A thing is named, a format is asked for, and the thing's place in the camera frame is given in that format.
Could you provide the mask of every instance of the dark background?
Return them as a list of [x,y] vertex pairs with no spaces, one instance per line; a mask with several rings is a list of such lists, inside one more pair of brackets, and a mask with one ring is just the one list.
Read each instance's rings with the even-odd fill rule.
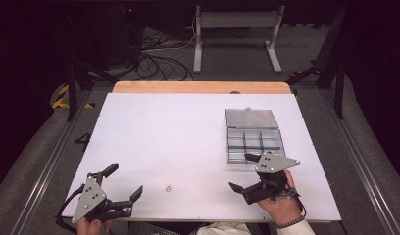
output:
[[[153,9],[140,9],[145,13],[142,24],[180,35],[184,34],[184,26],[191,25],[184,13],[193,12],[193,8],[170,7],[168,11],[163,9],[161,15]],[[330,24],[336,9],[337,6],[286,8],[283,23]],[[92,21],[91,17],[75,18],[81,14],[74,10],[70,13],[79,23]],[[68,60],[76,52],[100,69],[110,64],[109,58],[116,64],[126,62],[123,55],[108,55],[107,44],[98,41],[97,30],[79,30],[91,43],[92,52],[77,39],[53,5],[40,1],[0,4],[0,183],[29,139],[52,115],[50,98],[66,81]],[[359,105],[400,174],[400,6],[376,3],[363,9],[349,7],[335,53],[343,53],[345,71]]]

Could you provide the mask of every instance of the hand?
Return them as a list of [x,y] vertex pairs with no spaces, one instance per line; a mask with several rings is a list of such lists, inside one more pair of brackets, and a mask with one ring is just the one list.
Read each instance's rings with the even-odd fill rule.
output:
[[[295,187],[292,175],[285,170],[289,186]],[[276,200],[274,202],[265,199],[258,202],[258,205],[264,209],[278,225],[285,224],[301,216],[300,206],[294,198]]]
[[[107,220],[104,223],[105,233],[109,233],[112,221]],[[100,235],[102,230],[102,222],[98,219],[93,220],[91,223],[86,218],[81,218],[77,222],[77,235]]]

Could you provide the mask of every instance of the metal stand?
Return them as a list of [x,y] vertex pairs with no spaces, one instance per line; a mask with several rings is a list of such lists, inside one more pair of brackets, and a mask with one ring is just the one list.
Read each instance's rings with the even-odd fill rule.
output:
[[95,68],[89,63],[75,58],[72,59],[71,63],[68,67],[68,85],[69,85],[69,117],[68,121],[71,121],[75,116],[77,111],[77,96],[76,96],[76,88],[75,83],[77,82],[83,90],[91,90],[93,87],[93,83],[90,78],[87,77],[87,72],[92,71],[100,77],[112,82],[113,84],[117,83],[119,80],[108,73],[105,73],[102,70]]
[[342,103],[343,103],[343,85],[344,85],[344,67],[343,67],[343,48],[338,48],[336,45],[336,38],[339,30],[341,29],[341,23],[344,18],[346,8],[341,7],[338,9],[332,23],[328,30],[325,41],[323,42],[322,49],[314,62],[314,65],[303,71],[295,72],[290,78],[285,81],[289,85],[292,85],[309,75],[316,74],[320,75],[317,80],[317,86],[321,89],[329,87],[331,82],[336,78],[335,97],[334,97],[334,109],[337,112],[339,118],[343,118],[342,114]]
[[201,12],[201,7],[196,10],[196,46],[194,53],[194,73],[201,71],[202,58],[202,28],[216,27],[273,27],[273,34],[269,41],[265,41],[268,54],[275,73],[281,73],[275,53],[275,41],[279,31],[280,22],[283,16],[284,6],[280,6],[277,11],[271,12]]

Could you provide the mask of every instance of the black cable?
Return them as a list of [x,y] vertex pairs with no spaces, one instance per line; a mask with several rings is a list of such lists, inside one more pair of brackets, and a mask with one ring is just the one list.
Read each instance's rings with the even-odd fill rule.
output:
[[80,194],[81,192],[83,192],[83,188],[84,188],[84,184],[82,184],[78,189],[76,189],[67,199],[66,201],[62,204],[62,206],[59,209],[59,212],[57,213],[57,219],[56,219],[56,224],[61,226],[62,228],[69,230],[71,232],[73,232],[74,234],[77,233],[77,229],[71,227],[70,225],[68,225],[62,217],[62,213],[65,210],[66,206],[69,204],[69,202],[78,194]]
[[[168,80],[170,78],[170,76],[173,74],[173,72],[175,71],[175,68],[173,67],[173,65],[177,65],[180,66],[184,69],[185,71],[185,75],[181,78],[181,80],[185,80],[188,77],[190,77],[191,79],[193,78],[191,71],[188,67],[186,67],[183,63],[171,59],[171,58],[166,58],[166,57],[160,57],[160,56],[153,56],[150,55],[146,52],[140,52],[139,53],[139,66],[138,66],[138,70],[136,71],[136,73],[142,78],[142,79],[151,79],[154,76],[156,76],[158,73],[161,74],[161,76],[163,77],[163,80]],[[147,67],[143,68],[142,65],[144,65],[144,62],[146,63]],[[165,74],[162,66],[166,65],[168,67],[171,68],[171,72]],[[143,72],[149,72],[148,75],[144,75],[141,73],[141,71]]]
[[[125,70],[125,71],[120,71],[120,72],[118,72],[118,73],[116,73],[116,74],[112,74],[111,76],[114,77],[114,78],[116,78],[116,79],[120,79],[120,78],[122,78],[122,77],[124,77],[124,76],[130,74],[132,71],[135,71],[135,69],[136,69],[136,65],[132,65],[132,66],[131,66],[130,68],[128,68],[127,70]],[[91,75],[90,77],[91,77],[93,80],[95,80],[95,81],[104,81],[104,80],[106,80],[105,78],[103,78],[103,77],[101,77],[101,76],[99,76],[99,75]]]
[[[174,42],[173,46],[164,46],[163,44],[170,42],[172,40],[179,40]],[[142,50],[158,50],[158,49],[177,49],[186,45],[188,41],[180,40],[176,37],[166,35],[164,33],[157,33],[150,36],[146,36],[144,38],[143,48]]]
[[301,202],[300,197],[301,195],[297,192],[297,190],[295,188],[291,188],[291,186],[289,186],[289,183],[286,182],[286,185],[288,186],[288,188],[284,189],[284,192],[289,193],[291,189],[294,189],[295,194],[292,196],[298,203],[299,207],[300,207],[300,211],[304,212],[304,217],[307,215],[307,210],[304,207],[304,204]]

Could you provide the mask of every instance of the gray floor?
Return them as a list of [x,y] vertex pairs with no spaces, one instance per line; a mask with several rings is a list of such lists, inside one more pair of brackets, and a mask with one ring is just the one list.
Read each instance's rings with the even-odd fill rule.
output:
[[[287,80],[292,72],[311,66],[310,60],[317,57],[327,27],[313,29],[286,25],[280,30],[275,50],[282,74],[273,73],[263,47],[270,32],[269,29],[254,29],[243,38],[208,32],[203,38],[202,72],[194,74],[193,80]],[[179,60],[192,69],[192,45],[152,53]],[[172,78],[178,80],[182,75],[183,71],[175,68]],[[137,78],[135,73],[131,73],[123,79]],[[328,90],[318,90],[314,85],[315,79],[309,77],[293,88],[298,90],[298,104],[331,182],[344,226],[349,234],[400,234],[400,178],[367,125],[355,101],[351,82],[346,79],[344,120],[338,120],[330,108],[333,84]],[[66,123],[67,109],[56,109],[31,139],[0,186],[0,234],[10,234],[14,228],[14,234],[70,234],[55,224],[54,216],[67,197],[83,155],[83,146],[74,141],[92,132],[104,99],[111,90],[112,85],[99,82],[92,92],[79,91],[82,102],[95,103],[96,107],[80,109],[75,124]],[[60,157],[54,161],[55,170],[42,175],[53,156]],[[49,183],[34,185],[40,176],[47,176]],[[37,191],[40,197],[32,204],[35,207],[23,211],[25,204],[31,203],[31,192]],[[319,235],[344,234],[337,222],[311,225]],[[115,229],[117,234],[126,232],[124,223],[116,223]]]

